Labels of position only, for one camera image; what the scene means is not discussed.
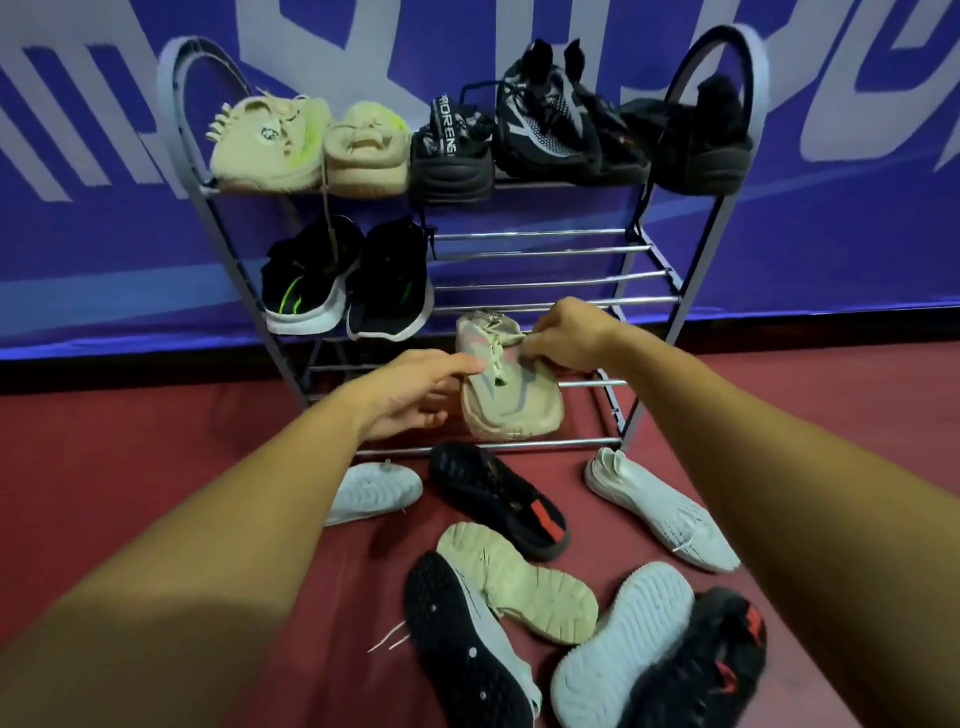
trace shoe heel tab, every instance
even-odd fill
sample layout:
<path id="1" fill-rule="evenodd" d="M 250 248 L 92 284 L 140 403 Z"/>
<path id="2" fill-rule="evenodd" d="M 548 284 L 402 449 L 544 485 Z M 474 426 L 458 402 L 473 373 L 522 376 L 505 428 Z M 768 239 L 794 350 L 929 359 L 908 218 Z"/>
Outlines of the shoe heel tab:
<path id="1" fill-rule="evenodd" d="M 575 84 L 580 83 L 584 75 L 584 65 L 587 59 L 583 50 L 580 48 L 580 39 L 575 38 L 564 50 L 564 71 L 566 77 Z"/>

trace sneaker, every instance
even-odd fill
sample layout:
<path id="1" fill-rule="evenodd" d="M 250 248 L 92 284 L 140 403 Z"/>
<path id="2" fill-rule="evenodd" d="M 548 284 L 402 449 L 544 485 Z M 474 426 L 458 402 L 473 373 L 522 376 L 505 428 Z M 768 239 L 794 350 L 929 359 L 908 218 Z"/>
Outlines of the sneaker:
<path id="1" fill-rule="evenodd" d="M 622 450 L 600 448 L 584 468 L 587 486 L 599 497 L 640 516 L 671 553 L 707 571 L 740 566 L 709 511 L 674 490 Z"/>
<path id="2" fill-rule="evenodd" d="M 564 514 L 550 498 L 483 448 L 434 446 L 430 479 L 451 505 L 503 534 L 525 558 L 552 561 L 570 541 Z"/>
<path id="3" fill-rule="evenodd" d="M 681 195 L 732 195 L 753 158 L 743 107 L 729 78 L 698 86 L 697 105 L 635 99 L 620 114 L 653 160 L 651 180 Z"/>
<path id="4" fill-rule="evenodd" d="M 493 120 L 446 95 L 430 105 L 430 123 L 414 134 L 410 195 L 428 205 L 486 200 L 493 191 Z"/>
<path id="5" fill-rule="evenodd" d="M 220 189 L 302 192 L 323 183 L 330 107 L 323 99 L 279 99 L 264 92 L 224 104 L 206 138 L 216 143 L 210 172 Z"/>
<path id="6" fill-rule="evenodd" d="M 532 728 L 542 695 L 483 596 L 436 551 L 403 587 L 410 639 L 450 725 Z"/>
<path id="7" fill-rule="evenodd" d="M 260 269 L 267 329 L 304 336 L 337 326 L 347 307 L 347 279 L 363 244 L 363 232 L 343 215 L 332 215 L 329 228 L 317 221 L 296 237 L 274 243 Z"/>
<path id="8" fill-rule="evenodd" d="M 580 39 L 564 50 L 564 72 L 573 84 L 573 91 L 587 107 L 590 121 L 600 139 L 600 169 L 583 184 L 646 184 L 650 177 L 650 160 L 643 153 L 630 127 L 617 108 L 603 96 L 580 83 L 586 59 Z"/>
<path id="9" fill-rule="evenodd" d="M 720 587 L 698 595 L 680 648 L 636 682 L 621 725 L 732 728 L 756 692 L 766 655 L 757 607 Z"/>
<path id="10" fill-rule="evenodd" d="M 440 537 L 437 553 L 463 573 L 495 615 L 509 615 L 559 644 L 593 636 L 599 609 L 590 587 L 563 571 L 531 566 L 485 525 L 454 523 Z"/>
<path id="11" fill-rule="evenodd" d="M 481 440 L 525 440 L 553 432 L 564 420 L 557 378 L 540 359 L 520 355 L 519 324 L 474 311 L 457 321 L 457 351 L 487 362 L 461 389 L 464 420 Z"/>
<path id="12" fill-rule="evenodd" d="M 373 228 L 360 268 L 350 277 L 347 335 L 404 341 L 433 311 L 433 285 L 426 275 L 427 232 L 410 216 Z"/>
<path id="13" fill-rule="evenodd" d="M 588 110 L 542 40 L 507 69 L 496 92 L 496 120 L 493 158 L 508 175 L 576 182 L 600 169 Z"/>
<path id="14" fill-rule="evenodd" d="M 550 699 L 561 725 L 616 728 L 637 678 L 684 633 L 692 607 L 693 590 L 669 564 L 655 561 L 627 577 L 593 639 L 553 673 Z"/>
<path id="15" fill-rule="evenodd" d="M 369 200 L 407 191 L 410 138 L 407 123 L 386 107 L 361 101 L 324 138 L 330 194 Z"/>
<path id="16" fill-rule="evenodd" d="M 347 470 L 325 525 L 368 519 L 406 508 L 423 495 L 420 476 L 402 465 L 361 463 Z"/>

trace metal shoe rack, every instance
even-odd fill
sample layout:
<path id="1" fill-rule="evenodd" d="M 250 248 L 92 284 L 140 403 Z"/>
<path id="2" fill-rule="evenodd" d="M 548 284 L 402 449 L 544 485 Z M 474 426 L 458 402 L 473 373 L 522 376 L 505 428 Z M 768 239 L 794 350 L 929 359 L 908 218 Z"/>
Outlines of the metal shoe rack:
<path id="1" fill-rule="evenodd" d="M 741 24 L 722 25 L 704 33 L 690 47 L 690 50 L 684 57 L 680 69 L 677 71 L 667 90 L 666 100 L 672 102 L 680 101 L 684 89 L 693 76 L 697 66 L 700 65 L 710 51 L 724 45 L 731 46 L 739 57 L 744 81 L 743 105 L 747 114 L 748 133 L 754 142 L 754 154 L 756 154 L 756 149 L 759 146 L 760 137 L 763 132 L 763 124 L 767 115 L 769 66 L 763 42 L 753 28 Z M 267 330 L 262 313 L 264 310 L 263 301 L 260 299 L 259 292 L 252 282 L 250 275 L 248 275 L 243 262 L 235 252 L 227 227 L 224 224 L 217 206 L 216 199 L 220 194 L 219 190 L 213 183 L 212 175 L 201 155 L 197 141 L 190 131 L 184 111 L 184 90 L 187 74 L 191 65 L 200 59 L 214 61 L 213 66 L 235 87 L 238 98 L 254 95 L 252 87 L 243 77 L 240 69 L 216 43 L 198 36 L 174 38 L 166 44 L 160 54 L 156 73 L 157 99 L 161 111 L 160 131 L 171 160 L 174 163 L 174 167 L 177 170 L 180 183 L 189 193 L 190 201 L 196 209 L 207 235 L 220 255 L 224 268 L 227 270 L 231 281 L 239 292 L 240 298 L 253 321 L 253 325 L 260 339 L 263 341 L 263 345 L 267 348 L 267 352 L 274 360 L 276 367 L 297 398 L 298 403 L 305 409 L 311 401 L 321 397 L 311 394 L 311 384 L 314 375 L 342 372 L 350 376 L 350 374 L 354 372 L 373 369 L 375 365 L 349 363 L 342 347 L 344 337 L 331 335 L 332 332 L 330 332 L 330 334 L 319 334 L 317 337 L 314 337 L 313 350 L 306 367 L 303 372 L 298 374 L 284 353 L 283 343 L 280 338 L 274 336 Z M 497 186 L 517 188 L 567 185 L 552 182 L 498 182 Z M 464 239 L 482 241 L 532 237 L 542 239 L 558 238 L 563 241 L 566 238 L 581 235 L 622 236 L 619 241 L 616 241 L 608 247 L 579 249 L 568 249 L 564 247 L 560 249 L 537 249 L 533 251 L 471 253 L 468 255 L 445 255 L 440 253 L 436 256 L 436 259 L 439 261 L 476 261 L 495 258 L 516 258 L 517 260 L 535 262 L 542 256 L 548 255 L 619 255 L 621 257 L 621 263 L 618 275 L 604 278 L 527 283 L 477 282 L 470 285 L 437 285 L 435 286 L 435 290 L 438 293 L 443 293 L 444 291 L 489 292 L 497 289 L 529 289 L 532 298 L 530 303 L 509 303 L 503 305 L 489 305 L 486 303 L 477 305 L 438 305 L 433 309 L 432 316 L 446 317 L 452 324 L 453 317 L 481 307 L 507 313 L 545 311 L 553 302 L 549 296 L 539 295 L 544 289 L 549 291 L 551 288 L 608 284 L 613 287 L 613 295 L 610 298 L 593 300 L 591 303 L 607 308 L 614 316 L 622 321 L 628 320 L 623 311 L 624 306 L 654 303 L 671 304 L 670 314 L 667 319 L 666 341 L 673 344 L 680 335 L 681 328 L 683 328 L 690 307 L 693 306 L 697 291 L 700 289 L 704 276 L 707 274 L 707 269 L 713 260 L 713 255 L 716 253 L 724 227 L 726 227 L 727 221 L 733 212 L 733 207 L 736 205 L 737 195 L 717 197 L 714 199 L 707 223 L 697 243 L 687 275 L 681 277 L 677 269 L 670 265 L 662 249 L 654 243 L 641 225 L 643 213 L 650 203 L 653 187 L 651 183 L 648 183 L 643 189 L 638 190 L 636 206 L 631 217 L 631 222 L 625 230 L 620 228 L 603 228 L 597 230 L 492 231 L 465 234 L 438 233 L 435 240 L 441 250 L 446 241 Z M 296 234 L 302 227 L 300 216 L 291 200 L 287 198 L 281 198 L 281 200 L 287 213 L 290 234 Z M 648 257 L 654 270 L 635 273 L 634 263 L 637 255 Z M 670 287 L 670 295 L 625 295 L 628 282 L 647 278 L 665 279 Z M 318 357 L 321 347 L 324 346 L 324 344 L 336 348 L 338 358 L 341 362 L 340 364 L 324 366 L 318 364 Z M 622 384 L 626 384 L 626 382 L 620 379 L 611 379 L 603 371 L 596 372 L 595 375 L 590 378 L 561 382 L 561 387 L 563 388 L 602 387 L 604 389 L 610 401 L 611 412 L 616 422 L 617 434 L 615 437 L 489 443 L 483 444 L 483 447 L 505 450 L 569 447 L 595 448 L 599 446 L 626 448 L 636 435 L 636 427 L 639 424 L 642 407 L 639 403 L 636 403 L 630 414 L 624 417 L 613 389 L 614 386 Z M 426 447 L 375 449 L 361 450 L 358 454 L 390 456 L 422 454 L 428 451 L 429 448 Z"/>

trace black sneaker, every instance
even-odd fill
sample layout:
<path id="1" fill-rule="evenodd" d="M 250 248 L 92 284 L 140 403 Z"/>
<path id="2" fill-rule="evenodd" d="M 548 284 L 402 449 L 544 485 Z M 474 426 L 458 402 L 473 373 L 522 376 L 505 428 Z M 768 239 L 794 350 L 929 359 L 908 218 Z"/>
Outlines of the black sneaker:
<path id="1" fill-rule="evenodd" d="M 600 169 L 600 140 L 553 48 L 536 40 L 496 92 L 493 159 L 524 180 L 579 182 Z"/>
<path id="2" fill-rule="evenodd" d="M 360 268 L 348 282 L 347 336 L 403 341 L 426 323 L 433 311 L 427 234 L 409 215 L 367 234 Z"/>
<path id="3" fill-rule="evenodd" d="M 589 111 L 590 120 L 600 139 L 600 170 L 584 184 L 646 184 L 650 177 L 650 159 L 644 154 L 627 122 L 617 108 L 603 96 L 580 83 L 585 57 L 580 39 L 564 50 L 564 71 L 573 84 L 573 91 Z"/>
<path id="4" fill-rule="evenodd" d="M 451 505 L 501 533 L 524 558 L 551 561 L 570 542 L 560 509 L 483 448 L 440 443 L 430 450 L 430 479 Z"/>
<path id="5" fill-rule="evenodd" d="M 542 696 L 484 597 L 436 551 L 403 585 L 417 659 L 457 728 L 533 728 Z"/>
<path id="6" fill-rule="evenodd" d="M 698 86 L 697 104 L 635 99 L 620 115 L 647 148 L 654 183 L 681 195 L 732 195 L 750 169 L 754 143 L 729 78 Z"/>
<path id="7" fill-rule="evenodd" d="M 260 269 L 263 315 L 273 333 L 324 333 L 343 318 L 347 278 L 356 269 L 364 236 L 343 215 L 332 215 L 330 227 L 336 251 L 326 223 L 318 220 L 296 237 L 274 243 L 267 253 L 270 260 Z"/>
<path id="8" fill-rule="evenodd" d="M 680 646 L 636 681 L 620 728 L 730 728 L 766 664 L 759 610 L 729 589 L 697 596 Z"/>
<path id="9" fill-rule="evenodd" d="M 429 205 L 486 200 L 493 191 L 493 120 L 446 95 L 430 105 L 430 123 L 414 134 L 410 195 Z"/>

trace blue banner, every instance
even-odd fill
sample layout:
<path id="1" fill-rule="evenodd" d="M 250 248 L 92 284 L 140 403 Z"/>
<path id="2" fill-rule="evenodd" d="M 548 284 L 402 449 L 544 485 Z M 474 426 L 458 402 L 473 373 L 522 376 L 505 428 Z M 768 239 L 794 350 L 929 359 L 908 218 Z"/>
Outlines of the blue banner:
<path id="1" fill-rule="evenodd" d="M 0 358 L 255 340 L 157 134 L 156 57 L 170 37 L 210 37 L 276 95 L 322 96 L 335 115 L 379 101 L 416 127 L 432 98 L 498 78 L 533 37 L 558 48 L 580 38 L 585 85 L 622 102 L 662 94 L 690 43 L 728 22 L 764 38 L 772 111 L 693 316 L 959 304 L 960 4 L 949 0 L 485 0 L 455 10 L 438 0 L 11 0 L 0 24 Z M 730 60 L 708 59 L 686 101 L 699 79 L 735 69 Z M 201 67 L 190 78 L 200 139 L 236 101 L 218 83 Z M 443 232 L 622 226 L 630 201 L 629 190 L 502 192 L 434 222 Z M 647 212 L 681 268 L 708 205 L 658 191 Z M 368 229 L 403 204 L 343 208 Z M 275 202 L 237 197 L 224 209 L 254 265 L 284 236 Z M 431 276 L 619 272 L 612 258 L 579 259 L 594 257 Z M 484 303 L 463 303 L 474 301 Z"/>

